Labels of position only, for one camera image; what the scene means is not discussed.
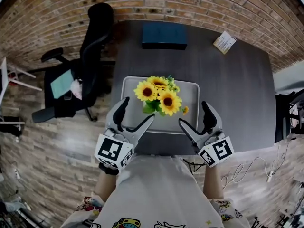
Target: forearm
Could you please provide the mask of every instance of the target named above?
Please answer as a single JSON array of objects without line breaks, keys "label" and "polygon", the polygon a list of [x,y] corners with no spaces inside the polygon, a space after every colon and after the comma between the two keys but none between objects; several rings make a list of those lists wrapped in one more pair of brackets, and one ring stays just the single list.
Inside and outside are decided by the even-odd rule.
[{"label": "forearm", "polygon": [[208,199],[224,198],[219,168],[217,165],[212,168],[206,166],[203,192]]},{"label": "forearm", "polygon": [[116,176],[101,171],[98,177],[94,193],[106,202],[116,187]]}]

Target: white cable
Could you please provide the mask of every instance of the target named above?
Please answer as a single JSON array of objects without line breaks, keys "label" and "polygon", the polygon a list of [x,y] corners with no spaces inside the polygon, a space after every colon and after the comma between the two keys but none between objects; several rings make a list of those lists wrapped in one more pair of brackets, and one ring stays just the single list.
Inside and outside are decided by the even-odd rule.
[{"label": "white cable", "polygon": [[[287,144],[287,147],[286,147],[286,151],[282,154],[282,156],[281,156],[281,159],[283,160],[283,162],[284,162],[284,160],[285,160],[285,156],[286,156],[286,153],[287,153],[287,149],[288,149],[288,145],[289,145],[289,143],[290,143],[290,141],[288,142],[288,144]],[[270,171],[274,171],[274,174],[277,172],[277,170],[282,166],[282,164],[283,164],[283,162],[281,163],[281,165],[279,166],[279,148],[280,148],[280,142],[279,142],[279,146],[278,146],[278,148],[277,148],[277,162],[276,162],[276,160],[274,160],[273,162],[272,162],[272,167],[271,167],[271,170]],[[256,160],[258,160],[258,159],[262,159],[263,161],[264,161],[264,163],[265,163],[265,165],[264,165],[264,170],[265,170],[265,174],[266,174],[266,176],[267,177],[270,177],[269,175],[268,175],[268,172],[266,171],[266,166],[267,166],[267,161],[266,160],[264,160],[262,157],[256,157],[252,162],[251,162],[251,164],[249,165],[249,167],[248,167],[248,169],[247,169],[247,171],[245,171],[245,174],[243,175],[243,177],[240,179],[240,180],[236,180],[236,178],[238,177],[238,175],[241,173],[241,171],[243,170],[243,168],[244,168],[244,164],[240,164],[238,167],[237,167],[237,169],[236,169],[236,171],[234,172],[234,175],[233,175],[233,177],[232,177],[232,179],[229,181],[229,178],[228,178],[228,176],[224,176],[223,178],[222,178],[222,180],[221,180],[221,182],[222,182],[222,186],[223,186],[223,189],[225,189],[230,183],[239,183],[239,182],[241,182],[244,178],[245,178],[245,176],[246,176],[246,174],[247,174],[247,172],[249,171],[249,169],[250,169],[250,167],[253,165],[253,162],[255,162]]]}]

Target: brick wall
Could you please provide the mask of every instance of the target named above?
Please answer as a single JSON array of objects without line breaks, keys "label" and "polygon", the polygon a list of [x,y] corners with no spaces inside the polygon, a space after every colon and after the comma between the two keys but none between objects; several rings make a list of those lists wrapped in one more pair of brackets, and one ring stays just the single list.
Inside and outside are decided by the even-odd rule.
[{"label": "brick wall", "polygon": [[64,47],[76,58],[89,23],[88,8],[107,2],[116,21],[146,19],[222,32],[269,53],[277,72],[304,59],[304,8],[298,0],[16,0],[0,18],[0,52],[27,69],[41,55]]}]

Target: light blue notebook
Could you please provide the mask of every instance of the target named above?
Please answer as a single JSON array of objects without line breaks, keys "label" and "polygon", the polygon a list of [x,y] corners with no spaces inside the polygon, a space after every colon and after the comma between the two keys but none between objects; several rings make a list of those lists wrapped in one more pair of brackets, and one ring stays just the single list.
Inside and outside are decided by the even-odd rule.
[{"label": "light blue notebook", "polygon": [[71,84],[74,81],[71,70],[66,71],[51,83],[53,96],[55,99],[63,96],[71,88]]}]

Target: white tray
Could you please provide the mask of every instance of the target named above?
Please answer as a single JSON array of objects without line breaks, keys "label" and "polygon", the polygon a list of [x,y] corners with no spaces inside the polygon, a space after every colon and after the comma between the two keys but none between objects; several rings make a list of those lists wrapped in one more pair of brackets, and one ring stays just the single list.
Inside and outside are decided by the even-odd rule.
[{"label": "white tray", "polygon": [[[138,82],[147,79],[146,77],[128,76],[123,80],[121,99],[130,97],[129,104],[126,108],[126,114],[123,118],[122,126],[135,128],[150,114],[143,113],[143,102],[137,98],[134,93]],[[182,107],[188,106],[189,112],[183,116],[182,112],[177,112],[173,116],[161,116],[155,113],[155,119],[147,132],[151,133],[169,133],[185,134],[178,123],[182,118],[190,123],[195,129],[198,127],[199,116],[199,97],[200,87],[196,83],[175,80],[176,85],[180,88],[178,96],[182,98]]]}]

